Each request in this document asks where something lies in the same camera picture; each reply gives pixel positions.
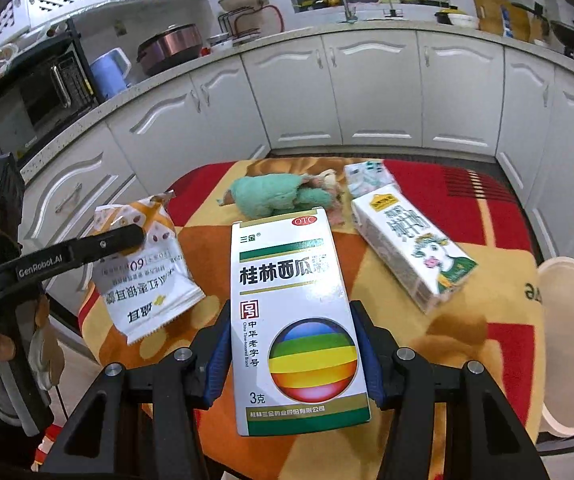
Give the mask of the left gloved hand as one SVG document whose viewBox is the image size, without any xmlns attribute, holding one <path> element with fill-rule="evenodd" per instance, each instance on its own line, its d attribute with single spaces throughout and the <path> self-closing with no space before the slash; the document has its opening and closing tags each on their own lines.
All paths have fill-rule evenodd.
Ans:
<svg viewBox="0 0 574 480">
<path fill-rule="evenodd" d="M 4 384 L 2 364 L 15 358 L 26 364 L 31 373 L 31 382 L 38 391 L 37 400 L 47 406 L 49 390 L 59 385 L 64 356 L 56 331 L 49 321 L 49 300 L 46 296 L 22 304 L 19 318 L 16 325 L 19 342 L 0 333 L 0 420 L 34 437 L 48 425 L 32 419 L 18 386 L 7 387 Z"/>
</svg>

